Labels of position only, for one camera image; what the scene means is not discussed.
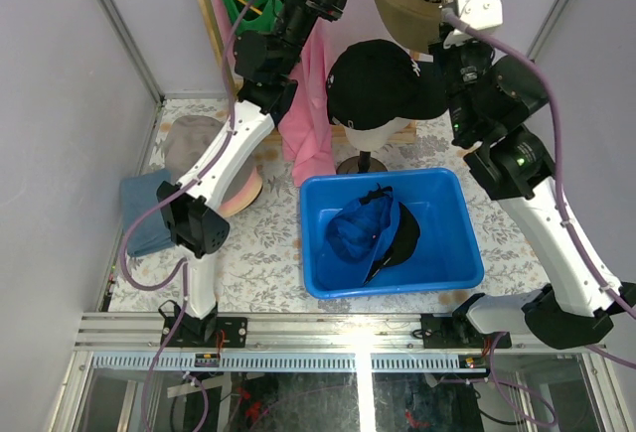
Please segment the blue plastic bin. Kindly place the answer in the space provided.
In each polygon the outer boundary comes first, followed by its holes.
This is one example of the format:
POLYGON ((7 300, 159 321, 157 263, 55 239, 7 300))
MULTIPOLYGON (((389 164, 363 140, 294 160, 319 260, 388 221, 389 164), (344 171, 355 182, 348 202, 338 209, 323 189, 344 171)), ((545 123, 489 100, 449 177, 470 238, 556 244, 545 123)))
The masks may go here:
POLYGON ((461 185, 444 168, 311 178, 300 189, 300 219, 304 284, 318 299, 469 289, 484 278, 461 185), (411 257, 364 284, 358 265, 328 251, 327 226, 347 203, 378 187, 393 189, 420 236, 411 257))

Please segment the grey bucket hat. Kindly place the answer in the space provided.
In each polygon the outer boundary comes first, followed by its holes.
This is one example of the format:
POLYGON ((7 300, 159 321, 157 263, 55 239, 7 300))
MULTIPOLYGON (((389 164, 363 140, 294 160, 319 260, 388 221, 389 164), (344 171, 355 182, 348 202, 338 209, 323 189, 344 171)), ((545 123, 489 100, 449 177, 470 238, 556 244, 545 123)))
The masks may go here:
MULTIPOLYGON (((220 120, 205 115, 185 115, 172 124, 163 145, 163 153, 165 167, 173 183, 195 165, 222 127, 220 120)), ((256 170, 253 157, 249 156, 233 178, 225 200, 248 192, 258 195, 261 188, 262 178, 256 170)))

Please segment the black baseball cap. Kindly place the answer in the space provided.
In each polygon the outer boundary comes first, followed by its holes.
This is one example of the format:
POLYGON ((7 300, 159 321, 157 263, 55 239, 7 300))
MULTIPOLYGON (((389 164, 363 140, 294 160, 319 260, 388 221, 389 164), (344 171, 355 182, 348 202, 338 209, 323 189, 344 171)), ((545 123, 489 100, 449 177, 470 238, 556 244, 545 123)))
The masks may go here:
POLYGON ((396 118, 430 120, 447 110, 436 66, 381 39, 348 47, 332 65, 325 90, 329 122, 358 131, 396 118))

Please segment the beige mannequin head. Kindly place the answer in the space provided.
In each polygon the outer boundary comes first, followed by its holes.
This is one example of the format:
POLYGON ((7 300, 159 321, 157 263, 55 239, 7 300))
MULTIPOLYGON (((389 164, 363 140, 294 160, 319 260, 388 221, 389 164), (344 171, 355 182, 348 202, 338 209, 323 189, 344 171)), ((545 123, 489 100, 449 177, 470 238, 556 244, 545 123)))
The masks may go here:
POLYGON ((349 122, 349 126, 344 126, 344 132, 347 140, 358 151, 358 154, 341 162, 336 168, 336 173, 345 175, 385 172, 387 167, 374 158, 372 153, 388 144, 392 135, 403 130, 409 124, 408 119, 396 117, 382 126, 357 130, 353 129, 352 122, 349 122))

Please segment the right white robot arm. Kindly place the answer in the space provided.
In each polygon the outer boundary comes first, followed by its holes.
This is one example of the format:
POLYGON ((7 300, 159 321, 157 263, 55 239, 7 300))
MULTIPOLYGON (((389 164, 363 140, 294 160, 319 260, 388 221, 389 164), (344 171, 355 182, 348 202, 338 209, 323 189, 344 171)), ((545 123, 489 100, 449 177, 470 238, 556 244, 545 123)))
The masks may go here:
POLYGON ((549 277, 530 293, 474 294, 452 314, 453 335, 475 347, 488 335, 533 335, 555 350, 591 347, 613 316, 635 304, 635 286, 606 270, 557 188, 557 162, 525 122, 549 102, 524 56, 495 57, 479 40, 429 47, 443 82, 455 146, 488 198, 514 221, 549 277))

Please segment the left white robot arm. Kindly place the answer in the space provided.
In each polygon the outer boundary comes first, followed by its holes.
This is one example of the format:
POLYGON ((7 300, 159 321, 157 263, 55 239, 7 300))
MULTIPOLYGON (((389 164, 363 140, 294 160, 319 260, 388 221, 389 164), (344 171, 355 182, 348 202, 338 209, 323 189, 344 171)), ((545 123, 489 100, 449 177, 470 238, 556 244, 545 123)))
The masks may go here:
POLYGON ((243 83, 229 117, 193 167, 157 190, 164 223, 185 257, 182 319, 175 325, 181 341, 202 348, 216 339, 216 261, 230 233, 220 214, 223 197, 239 168, 289 111, 297 90, 289 76, 317 20, 339 19, 346 2, 284 0, 269 31, 232 25, 224 65, 243 83))

